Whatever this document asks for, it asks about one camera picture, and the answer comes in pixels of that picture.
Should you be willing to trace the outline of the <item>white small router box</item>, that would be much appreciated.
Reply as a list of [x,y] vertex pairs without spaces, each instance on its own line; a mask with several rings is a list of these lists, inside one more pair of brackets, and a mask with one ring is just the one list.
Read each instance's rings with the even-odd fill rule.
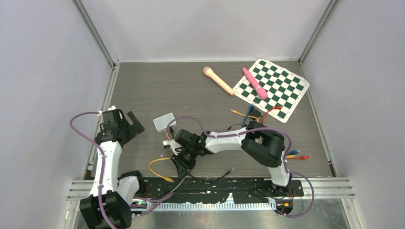
[[174,119],[175,119],[175,117],[174,117],[173,113],[168,113],[163,116],[155,118],[153,120],[153,123],[155,125],[157,132],[164,131],[165,128],[167,127],[167,125]]

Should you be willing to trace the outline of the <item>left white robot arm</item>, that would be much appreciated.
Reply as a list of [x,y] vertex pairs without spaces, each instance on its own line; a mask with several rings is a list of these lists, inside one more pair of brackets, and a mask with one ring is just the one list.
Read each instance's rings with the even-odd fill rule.
[[97,148],[96,174],[89,196],[80,201],[79,209],[90,229],[127,229],[132,223],[132,199],[142,197],[147,188],[138,170],[118,175],[119,158],[123,146],[145,128],[133,112],[124,114],[114,106],[99,114],[99,133],[94,140],[85,138]]

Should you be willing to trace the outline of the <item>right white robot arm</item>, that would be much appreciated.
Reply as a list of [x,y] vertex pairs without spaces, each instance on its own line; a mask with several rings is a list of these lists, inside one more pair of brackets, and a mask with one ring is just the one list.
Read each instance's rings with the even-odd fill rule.
[[251,121],[234,131],[202,132],[200,135],[181,129],[173,140],[166,140],[164,145],[173,152],[171,160],[180,178],[190,175],[198,156],[234,150],[246,152],[268,168],[271,176],[268,193],[286,196],[292,189],[291,173],[285,162],[285,135],[259,122]]

